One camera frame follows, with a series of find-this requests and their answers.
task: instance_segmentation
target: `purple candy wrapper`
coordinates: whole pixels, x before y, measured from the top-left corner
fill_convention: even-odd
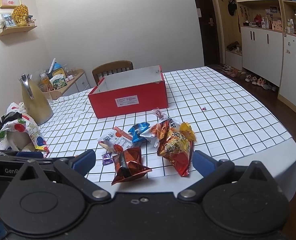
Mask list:
[[[113,163],[111,156],[112,156],[112,153],[105,153],[104,155],[102,155],[102,165],[103,166]]]

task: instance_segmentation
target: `dark brown door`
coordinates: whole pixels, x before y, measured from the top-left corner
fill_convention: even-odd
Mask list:
[[[200,9],[201,12],[199,25],[205,65],[219,64],[219,42],[214,5],[212,0],[195,0],[195,2],[197,10]]]

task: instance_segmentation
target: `black device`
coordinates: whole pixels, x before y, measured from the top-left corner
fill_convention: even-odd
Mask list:
[[[280,230],[288,200],[261,162],[213,165],[205,157],[214,171],[177,197],[117,192],[113,198],[69,162],[0,156],[0,180],[11,181],[0,199],[4,239],[287,239]],[[11,165],[21,165],[14,177],[1,174]]]

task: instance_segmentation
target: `jug handle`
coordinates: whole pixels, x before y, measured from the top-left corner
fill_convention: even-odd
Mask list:
[[[28,80],[29,79],[31,79],[31,77],[30,77],[29,74],[27,76],[26,75],[22,75],[21,76],[22,84],[24,85],[25,89],[27,90],[28,95],[30,96],[30,98],[33,99],[34,97],[33,97],[33,94],[32,94],[31,88],[30,88],[30,85],[28,83]]]

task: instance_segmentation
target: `door handle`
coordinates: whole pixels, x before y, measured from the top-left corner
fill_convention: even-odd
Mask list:
[[[212,18],[210,18],[210,23],[209,23],[211,26],[214,26],[214,21]]]

